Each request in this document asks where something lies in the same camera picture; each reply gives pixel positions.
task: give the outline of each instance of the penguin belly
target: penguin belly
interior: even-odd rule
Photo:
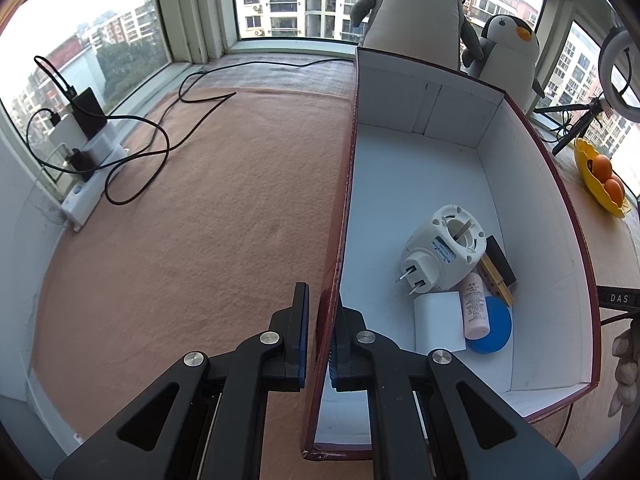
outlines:
[[[363,46],[457,70],[458,0],[383,0]]]
[[[535,61],[526,59],[521,53],[496,44],[478,78],[506,90],[511,99],[524,110],[529,106],[533,93]]]

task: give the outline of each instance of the stuffed penguin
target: stuffed penguin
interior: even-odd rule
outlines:
[[[371,12],[361,44],[453,70],[460,69],[460,39],[482,59],[478,35],[467,21],[464,0],[359,0],[351,23]]]
[[[462,53],[470,76],[506,90],[521,110],[531,104],[532,89],[545,96],[534,76],[540,44],[524,20],[498,14],[486,22],[481,36],[483,57],[476,57],[469,49]]]

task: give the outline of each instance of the blue disc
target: blue disc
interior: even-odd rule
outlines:
[[[467,339],[466,346],[479,354],[492,354],[501,350],[511,337],[511,313],[499,298],[485,299],[490,332],[481,339]]]

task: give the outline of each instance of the orange beak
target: orange beak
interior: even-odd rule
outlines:
[[[523,41],[531,41],[532,35],[526,28],[518,27],[516,31],[518,33],[518,36],[520,36],[521,40],[523,40]]]

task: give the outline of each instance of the yellow leaf-shaped dish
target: yellow leaf-shaped dish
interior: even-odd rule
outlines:
[[[587,186],[587,189],[591,191],[591,194],[604,209],[617,218],[624,218],[625,215],[631,211],[631,204],[629,203],[629,200],[625,197],[622,207],[619,207],[618,204],[613,202],[609,193],[605,191],[602,183],[595,178],[593,173],[589,170],[587,163],[589,160],[593,160],[596,155],[599,155],[599,153],[589,141],[584,139],[575,139],[575,164],[578,166],[580,176]]]

